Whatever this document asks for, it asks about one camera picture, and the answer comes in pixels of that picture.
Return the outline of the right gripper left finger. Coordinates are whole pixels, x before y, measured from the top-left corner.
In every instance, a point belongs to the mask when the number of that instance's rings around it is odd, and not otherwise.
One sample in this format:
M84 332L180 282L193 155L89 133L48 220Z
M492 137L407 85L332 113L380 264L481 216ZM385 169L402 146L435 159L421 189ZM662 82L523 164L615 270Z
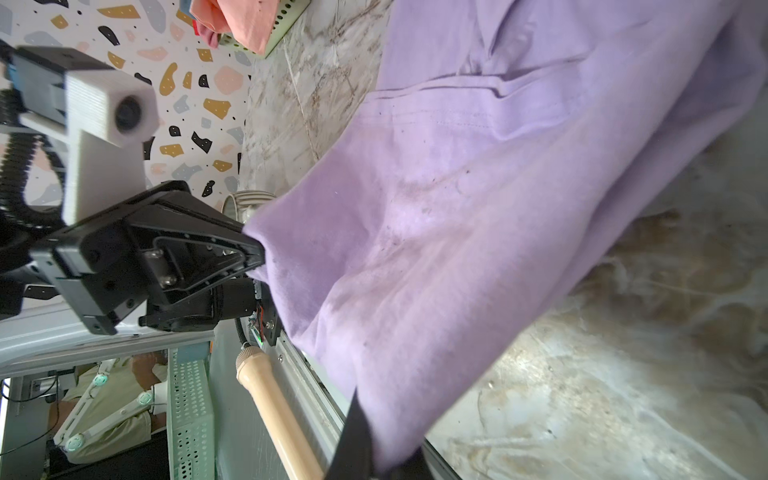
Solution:
M372 436L368 420L354 393L336 451L325 480L368 480L374 473Z

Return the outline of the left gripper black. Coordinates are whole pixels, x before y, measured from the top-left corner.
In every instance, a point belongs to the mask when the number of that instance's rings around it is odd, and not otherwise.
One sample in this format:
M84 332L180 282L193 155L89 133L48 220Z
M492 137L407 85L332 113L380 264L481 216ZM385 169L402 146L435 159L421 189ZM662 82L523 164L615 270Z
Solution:
M236 277L264 264L264 247L184 181L100 212L65 204L63 221L30 255L92 334L115 335L147 290L139 325L162 332L213 330L259 306L261 288Z

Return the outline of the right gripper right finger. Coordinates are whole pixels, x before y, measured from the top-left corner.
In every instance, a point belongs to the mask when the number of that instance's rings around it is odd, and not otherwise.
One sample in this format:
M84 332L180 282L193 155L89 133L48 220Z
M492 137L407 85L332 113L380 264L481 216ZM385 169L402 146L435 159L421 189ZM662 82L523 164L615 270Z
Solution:
M423 450L418 449L403 464L394 468L392 480L434 480Z

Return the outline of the salmon t shirt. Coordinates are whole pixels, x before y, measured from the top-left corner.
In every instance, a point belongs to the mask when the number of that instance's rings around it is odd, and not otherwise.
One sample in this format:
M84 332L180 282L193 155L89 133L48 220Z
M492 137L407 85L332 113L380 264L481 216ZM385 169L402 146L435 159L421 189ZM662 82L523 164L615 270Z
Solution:
M229 34L240 45L264 55L279 7L278 0L192 0L190 13L206 40Z

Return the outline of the lilac t shirt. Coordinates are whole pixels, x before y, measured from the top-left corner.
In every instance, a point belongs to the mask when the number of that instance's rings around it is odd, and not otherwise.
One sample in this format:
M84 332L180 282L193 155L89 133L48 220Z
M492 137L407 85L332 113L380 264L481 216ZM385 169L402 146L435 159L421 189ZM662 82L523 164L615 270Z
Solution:
M754 104L763 1L396 1L375 89L245 233L386 474Z

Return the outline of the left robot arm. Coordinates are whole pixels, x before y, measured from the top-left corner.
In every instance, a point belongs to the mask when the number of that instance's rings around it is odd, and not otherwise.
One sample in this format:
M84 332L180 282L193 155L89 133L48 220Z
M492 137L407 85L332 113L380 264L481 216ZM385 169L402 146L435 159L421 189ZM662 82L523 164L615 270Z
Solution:
M60 295L95 335L138 323L197 332L256 310L246 274L265 262L241 223L165 182L46 236L15 231L1 247L1 316L19 314L29 285Z

